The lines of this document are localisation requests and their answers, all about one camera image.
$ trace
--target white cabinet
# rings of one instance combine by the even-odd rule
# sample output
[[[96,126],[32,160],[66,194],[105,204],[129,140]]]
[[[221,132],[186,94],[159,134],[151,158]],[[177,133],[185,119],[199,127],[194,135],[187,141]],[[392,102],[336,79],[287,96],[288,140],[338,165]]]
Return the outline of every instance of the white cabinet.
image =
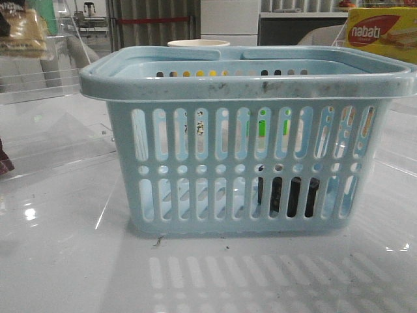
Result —
[[[201,38],[256,45],[261,0],[201,0]]]

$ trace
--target glossy white surface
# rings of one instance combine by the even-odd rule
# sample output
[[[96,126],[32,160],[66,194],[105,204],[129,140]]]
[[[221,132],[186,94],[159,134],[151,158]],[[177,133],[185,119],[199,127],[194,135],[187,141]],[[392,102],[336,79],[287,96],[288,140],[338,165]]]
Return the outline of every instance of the glossy white surface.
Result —
[[[0,311],[417,311],[416,100],[388,113],[344,230],[162,238],[129,221],[103,102],[0,105]]]

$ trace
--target gray curtain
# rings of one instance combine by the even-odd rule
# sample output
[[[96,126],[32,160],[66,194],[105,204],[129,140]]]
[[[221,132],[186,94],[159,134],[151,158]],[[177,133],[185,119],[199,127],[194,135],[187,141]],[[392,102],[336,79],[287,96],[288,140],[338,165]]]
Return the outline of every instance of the gray curtain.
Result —
[[[199,0],[107,0],[112,50],[123,47],[166,46],[171,40],[199,37]],[[117,20],[192,16],[192,23],[120,25]]]

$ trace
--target plastic basket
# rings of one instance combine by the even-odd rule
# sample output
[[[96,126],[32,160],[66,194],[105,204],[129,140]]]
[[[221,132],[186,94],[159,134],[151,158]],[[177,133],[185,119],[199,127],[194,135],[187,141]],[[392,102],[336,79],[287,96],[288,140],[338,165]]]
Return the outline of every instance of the plastic basket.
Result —
[[[133,47],[81,72],[108,104],[142,231],[346,225],[417,67],[332,47]]]

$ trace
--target basket handle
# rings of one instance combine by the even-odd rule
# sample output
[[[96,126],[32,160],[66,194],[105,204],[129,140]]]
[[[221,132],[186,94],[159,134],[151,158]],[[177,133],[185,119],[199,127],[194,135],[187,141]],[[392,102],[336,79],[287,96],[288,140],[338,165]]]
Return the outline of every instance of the basket handle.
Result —
[[[255,47],[247,48],[243,51],[242,57],[247,60],[278,60],[278,59],[311,59],[311,51],[317,49],[316,47],[301,47],[301,46],[280,46],[280,47]],[[315,59],[323,58],[325,55],[330,53],[330,49],[315,54]]]

